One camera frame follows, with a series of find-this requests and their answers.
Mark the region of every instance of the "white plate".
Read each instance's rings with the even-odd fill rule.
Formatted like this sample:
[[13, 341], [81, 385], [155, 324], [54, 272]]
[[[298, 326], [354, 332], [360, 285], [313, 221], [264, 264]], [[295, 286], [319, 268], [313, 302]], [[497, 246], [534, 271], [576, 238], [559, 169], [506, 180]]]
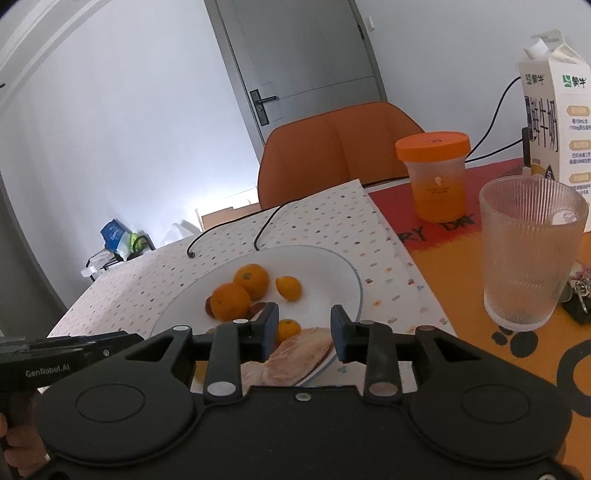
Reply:
[[[339, 254], [325, 248], [286, 245], [237, 258], [196, 280], [163, 311], [151, 336], [175, 325], [189, 325], [196, 335], [219, 325], [220, 322], [210, 318], [205, 312], [205, 301], [221, 284], [231, 282], [236, 270], [251, 263], [259, 264], [269, 272], [269, 291], [260, 301], [277, 303], [280, 320], [296, 320], [302, 328], [330, 328], [330, 309], [337, 304], [345, 308], [351, 320], [359, 320], [363, 288], [353, 266]], [[300, 280], [303, 288], [301, 300], [286, 301], [279, 295], [275, 288], [275, 278], [284, 275]], [[298, 385], [318, 376], [335, 357], [333, 348], [324, 361]]]

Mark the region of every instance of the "table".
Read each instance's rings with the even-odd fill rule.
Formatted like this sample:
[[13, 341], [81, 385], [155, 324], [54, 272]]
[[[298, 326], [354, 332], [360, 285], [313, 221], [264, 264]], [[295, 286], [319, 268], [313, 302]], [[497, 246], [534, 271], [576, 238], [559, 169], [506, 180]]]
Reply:
[[[303, 244], [334, 250], [351, 262], [362, 279], [362, 319], [387, 323], [399, 333], [413, 333], [418, 325], [436, 325], [555, 382], [560, 358], [567, 349], [589, 340], [591, 327], [578, 326], [558, 308], [538, 332], [513, 334], [499, 330], [482, 304], [477, 193], [487, 181], [520, 169], [518, 160], [469, 169], [468, 214], [441, 225], [426, 225], [416, 218], [409, 185], [367, 194], [358, 181], [350, 182], [285, 207], [261, 236], [259, 246]], [[148, 336], [159, 315], [194, 280], [254, 251], [254, 237], [272, 212], [207, 233], [193, 249], [195, 259], [187, 258], [191, 239], [185, 239], [102, 275], [52, 335], [123, 329]], [[591, 235], [586, 235], [580, 259], [591, 264], [590, 243]], [[591, 393], [590, 365], [582, 361], [574, 373], [587, 393]], [[309, 385], [361, 386], [363, 372], [363, 365], [336, 361]], [[415, 388], [408, 365], [402, 375], [403, 389]], [[587, 454], [591, 440], [585, 431], [591, 431], [591, 419], [575, 413], [565, 463], [587, 477], [591, 476]]]
[[[51, 335], [96, 335], [114, 330], [148, 337], [164, 309], [196, 279], [254, 251], [253, 240], [274, 209], [210, 231], [193, 247], [185, 239], [149, 252], [101, 275], [66, 313]], [[361, 319], [387, 323], [398, 333], [437, 325], [454, 334], [419, 269], [359, 181], [335, 187], [284, 207], [258, 246], [314, 245], [337, 252], [353, 265], [363, 284]], [[309, 385], [363, 384], [365, 366], [333, 362]], [[406, 391], [415, 388], [409, 365]]]
[[[490, 319], [482, 301], [478, 192], [494, 178], [520, 174], [522, 167], [521, 159], [514, 159], [468, 169], [467, 215], [447, 224], [428, 224], [416, 217], [410, 185], [370, 193], [370, 197], [410, 251], [459, 338], [554, 384], [558, 366], [567, 352], [590, 354], [571, 373], [587, 397], [583, 397], [582, 405], [571, 402], [573, 424], [564, 462], [578, 468], [584, 478], [591, 478], [591, 325], [578, 325], [558, 307], [542, 328], [513, 333], [500, 329]], [[583, 235], [579, 261], [591, 265], [591, 233]]]

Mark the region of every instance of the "plastic cup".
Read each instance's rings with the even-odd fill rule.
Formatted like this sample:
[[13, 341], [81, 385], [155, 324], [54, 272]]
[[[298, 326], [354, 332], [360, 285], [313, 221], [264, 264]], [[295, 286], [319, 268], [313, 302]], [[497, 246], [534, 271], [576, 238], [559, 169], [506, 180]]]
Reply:
[[460, 132], [412, 135], [396, 143], [408, 169], [414, 209], [433, 223], [453, 222], [466, 214], [464, 176], [470, 138]]

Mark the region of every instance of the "small mandarin orange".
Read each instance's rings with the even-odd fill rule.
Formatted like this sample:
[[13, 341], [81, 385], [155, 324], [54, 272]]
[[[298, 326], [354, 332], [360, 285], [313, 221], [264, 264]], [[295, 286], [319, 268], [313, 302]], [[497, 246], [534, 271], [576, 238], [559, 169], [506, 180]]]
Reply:
[[246, 318], [251, 308], [251, 298], [240, 285], [225, 283], [213, 291], [210, 305], [215, 318], [231, 322]]
[[258, 300], [267, 294], [269, 274], [260, 265], [251, 263], [238, 269], [233, 282], [243, 287], [251, 296], [251, 300]]
[[295, 277], [278, 277], [275, 286], [279, 295], [289, 301], [297, 301], [301, 298], [301, 283]]
[[295, 320], [285, 319], [279, 322], [277, 327], [277, 343], [284, 342], [301, 332], [301, 326]]

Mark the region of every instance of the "food on plate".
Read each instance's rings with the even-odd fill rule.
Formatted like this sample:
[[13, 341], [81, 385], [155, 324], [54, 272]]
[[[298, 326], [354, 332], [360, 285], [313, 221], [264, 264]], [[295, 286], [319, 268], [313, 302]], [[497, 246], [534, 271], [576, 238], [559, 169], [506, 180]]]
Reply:
[[265, 364], [259, 362], [246, 362], [240, 366], [242, 375], [242, 393], [246, 394], [253, 385], [262, 385], [262, 372]]
[[266, 306], [267, 306], [267, 302], [265, 302], [265, 301], [260, 301], [258, 303], [255, 303], [251, 307], [251, 312], [250, 312], [251, 316], [250, 316], [249, 320], [252, 320], [257, 314], [261, 313]]
[[281, 320], [277, 327], [277, 343], [283, 343], [300, 332], [301, 326], [295, 320]]
[[205, 301], [205, 311], [207, 312], [207, 314], [214, 319], [216, 316], [213, 314], [213, 310], [212, 310], [212, 298], [211, 297], [207, 297], [207, 300]]
[[231, 322], [246, 318], [251, 309], [251, 297], [237, 283], [224, 283], [213, 291], [211, 306], [215, 318]]
[[322, 361], [332, 346], [328, 328], [304, 329], [288, 338], [264, 364], [262, 382], [272, 387], [295, 385]]
[[243, 287], [251, 296], [251, 300], [259, 300], [269, 290], [269, 274], [256, 263], [244, 265], [234, 275], [234, 283]]
[[207, 373], [207, 361], [195, 362], [195, 374], [193, 375], [201, 385], [205, 383], [205, 374]]
[[295, 277], [278, 277], [275, 286], [279, 295], [289, 301], [297, 301], [301, 298], [301, 283]]

